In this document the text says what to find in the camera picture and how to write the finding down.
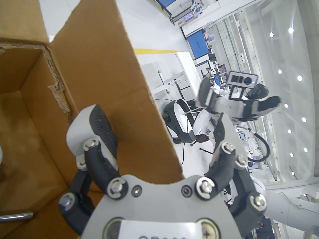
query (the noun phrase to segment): corrugated cardboard edge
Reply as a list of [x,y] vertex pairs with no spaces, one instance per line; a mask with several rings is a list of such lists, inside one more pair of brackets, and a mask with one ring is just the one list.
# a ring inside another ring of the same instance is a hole
[[56,101],[59,104],[59,107],[63,110],[64,113],[71,113],[71,109],[68,105],[68,102],[65,97],[65,86],[60,78],[59,73],[52,61],[49,50],[43,45],[33,45],[33,44],[25,44],[25,43],[16,43],[16,42],[0,42],[0,54],[6,49],[12,48],[30,48],[30,49],[40,49],[45,57],[48,68],[52,74],[52,77],[55,81],[54,85],[48,86],[48,88],[52,91],[52,94]]

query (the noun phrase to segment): metal rod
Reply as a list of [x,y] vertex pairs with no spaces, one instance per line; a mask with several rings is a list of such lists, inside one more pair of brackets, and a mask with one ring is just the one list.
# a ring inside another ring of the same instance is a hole
[[14,222],[21,220],[30,220],[33,218],[33,212],[26,213],[0,213],[0,223],[3,222]]

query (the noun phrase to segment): computer monitor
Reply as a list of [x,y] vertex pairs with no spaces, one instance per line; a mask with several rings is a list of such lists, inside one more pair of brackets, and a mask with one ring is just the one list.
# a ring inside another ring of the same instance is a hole
[[241,140],[245,140],[246,139],[245,133],[240,133],[239,137],[240,137]]

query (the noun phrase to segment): cardboard flap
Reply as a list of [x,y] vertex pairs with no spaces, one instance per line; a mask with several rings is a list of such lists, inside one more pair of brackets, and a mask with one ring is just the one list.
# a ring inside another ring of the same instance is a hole
[[0,38],[48,43],[39,0],[0,0]]
[[81,0],[51,48],[71,106],[99,104],[107,115],[119,142],[120,173],[152,183],[182,180],[115,0]]

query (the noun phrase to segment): metal screw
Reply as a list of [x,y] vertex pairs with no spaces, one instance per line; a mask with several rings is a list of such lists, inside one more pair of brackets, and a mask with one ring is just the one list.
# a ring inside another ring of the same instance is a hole
[[211,179],[201,177],[196,182],[196,194],[203,199],[209,200],[211,199],[210,193],[214,187],[215,184]]
[[241,164],[241,165],[245,165],[246,164],[246,159],[244,158],[244,157],[242,157],[242,156],[240,156],[240,155],[238,155],[237,156],[237,162],[239,162],[239,164]]
[[192,192],[192,189],[188,185],[185,185],[182,187],[181,193],[184,197],[189,198],[190,196],[192,196],[193,192]]
[[201,190],[203,193],[210,194],[213,190],[213,186],[208,183],[208,181],[203,181],[201,185]]
[[74,201],[75,201],[74,194],[71,192],[68,192],[60,198],[59,205],[63,206],[64,210],[67,211],[73,206]]
[[202,224],[203,239],[219,239],[219,232],[217,226],[208,219],[199,220]]
[[140,187],[139,185],[135,185],[132,189],[132,196],[137,198],[137,197],[140,197],[141,194],[142,194],[142,187]]
[[115,181],[112,184],[111,191],[113,193],[120,193],[123,190],[123,185],[119,181]]
[[95,146],[97,146],[99,144],[98,140],[94,140],[94,139],[89,139],[87,140],[84,145],[83,145],[83,149],[85,151],[89,151],[90,148],[93,148]]
[[227,150],[229,152],[232,152],[234,150],[234,146],[232,144],[230,144],[230,143],[226,143],[224,145],[224,148],[225,148],[225,150]]
[[257,196],[250,196],[250,203],[252,204],[252,206],[259,210],[259,211],[263,211],[266,209],[267,207],[267,202],[266,202],[266,198],[262,195],[259,194]]
[[125,196],[127,193],[127,189],[124,189],[124,184],[126,181],[120,177],[116,177],[107,186],[107,195],[111,197],[112,199],[119,199],[121,196]]
[[122,218],[112,219],[104,228],[103,239],[118,239]]

